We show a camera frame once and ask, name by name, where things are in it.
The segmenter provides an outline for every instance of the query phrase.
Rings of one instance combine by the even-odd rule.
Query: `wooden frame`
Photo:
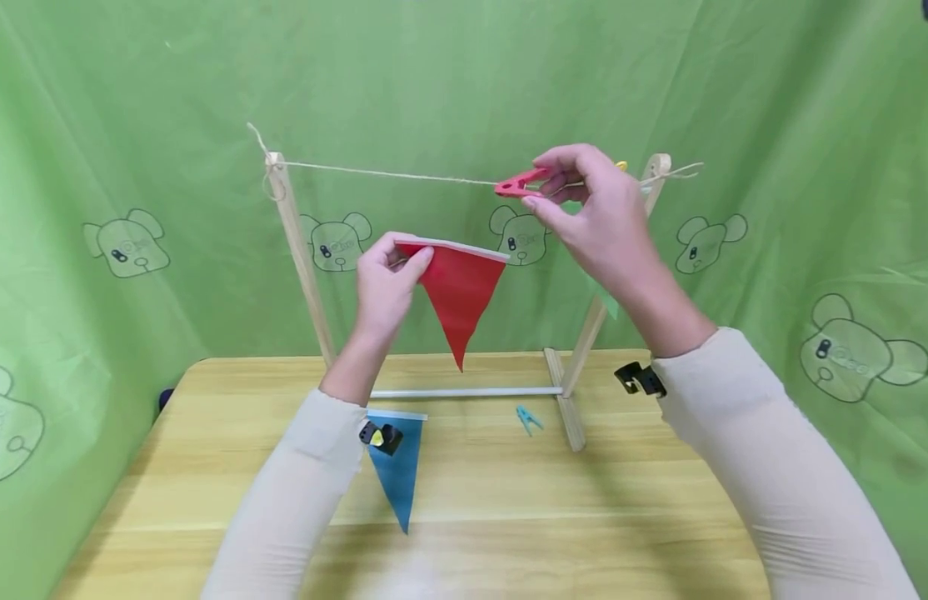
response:
[[[267,152],[264,167],[267,170],[268,182],[273,190],[273,198],[278,206],[278,212],[281,215],[281,223],[287,236],[287,245],[290,247],[294,259],[294,267],[297,270],[298,279],[301,282],[301,290],[304,292],[304,298],[307,301],[307,311],[311,314],[311,321],[314,326],[314,333],[317,334],[317,341],[321,348],[321,355],[324,362],[330,366],[334,359],[337,358],[337,350],[334,349],[331,337],[331,329],[327,326],[327,316],[324,312],[324,305],[321,302],[320,292],[318,291],[317,279],[314,278],[314,267],[312,264],[311,254],[307,251],[307,241],[301,234],[300,213],[297,208],[297,202],[294,198],[294,190],[290,184],[290,178],[287,172],[285,159],[280,152]],[[649,178],[656,178],[650,182],[650,190],[646,194],[646,210],[650,215],[654,209],[654,204],[661,195],[666,179],[661,177],[671,170],[670,154],[658,153],[653,154],[645,166],[645,172],[641,177],[642,181]],[[607,307],[604,305],[601,297],[595,296],[591,300],[591,307],[586,312],[583,328],[574,346],[571,358],[564,362],[560,358],[558,351],[552,347],[546,347],[542,352],[547,364],[547,371],[551,373],[551,387],[463,387],[462,389],[441,389],[441,390],[374,390],[371,392],[371,398],[501,398],[501,397],[521,397],[521,396],[553,396],[557,399],[557,405],[561,411],[561,418],[564,421],[564,429],[567,435],[567,442],[570,443],[571,450],[574,453],[582,450],[585,446],[586,439],[584,436],[584,425],[581,421],[580,413],[573,399],[573,391],[577,385],[584,370],[586,356],[594,347],[597,334],[601,331],[601,326],[607,318]]]

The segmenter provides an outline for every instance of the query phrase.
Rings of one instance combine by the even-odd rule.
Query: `bear face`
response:
[[[0,367],[0,481],[17,472],[43,436],[41,411],[11,399],[11,375]]]
[[[513,208],[498,207],[489,225],[492,233],[501,236],[497,251],[509,255],[507,264],[526,266],[544,258],[546,235],[551,232],[534,215],[518,215]]]
[[[163,238],[161,223],[140,209],[103,226],[84,223],[87,250],[94,258],[103,255],[117,278],[134,278],[169,265],[170,257],[158,245],[159,238]]]
[[[842,403],[861,402],[874,381],[911,385],[928,373],[923,347],[910,340],[883,339],[854,320],[842,296],[819,298],[812,321],[817,331],[801,345],[801,367],[814,385]]]
[[[747,221],[742,215],[731,215],[716,225],[709,225],[704,217],[692,217],[678,230],[677,240],[686,246],[675,266],[681,273],[701,272],[721,257],[725,242],[736,242],[746,234]]]
[[[301,215],[301,229],[312,247],[314,264],[331,273],[357,269],[357,259],[364,253],[361,242],[371,237],[371,223],[357,212],[346,215],[343,221],[329,222]]]

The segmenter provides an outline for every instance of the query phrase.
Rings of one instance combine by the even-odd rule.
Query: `beige sleeve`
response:
[[[665,421],[721,481],[773,598],[918,598],[861,488],[740,331],[653,366]]]
[[[367,409],[308,394],[224,537],[201,598],[298,598],[311,556],[361,468]]]

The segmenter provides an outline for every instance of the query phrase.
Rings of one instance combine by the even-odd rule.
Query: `black clip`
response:
[[[375,447],[387,456],[394,456],[403,440],[401,430],[387,423],[379,428],[374,423],[367,422],[358,437],[367,446]]]
[[[638,393],[643,391],[647,396],[656,396],[663,398],[667,396],[667,390],[661,383],[657,373],[651,367],[641,367],[640,362],[630,362],[618,368],[614,372],[614,377],[621,382],[628,393]]]

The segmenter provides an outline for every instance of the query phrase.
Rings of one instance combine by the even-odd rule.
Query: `green cloth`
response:
[[[48,595],[188,366],[318,354],[248,121],[288,160],[485,181],[580,140],[706,163],[666,185],[662,254],[784,378],[928,598],[916,0],[0,0],[0,598]],[[595,290],[520,203],[292,181],[338,345],[388,229],[520,255],[472,352],[576,340]],[[597,345],[639,343],[620,317]],[[394,349],[447,351],[424,296]]]

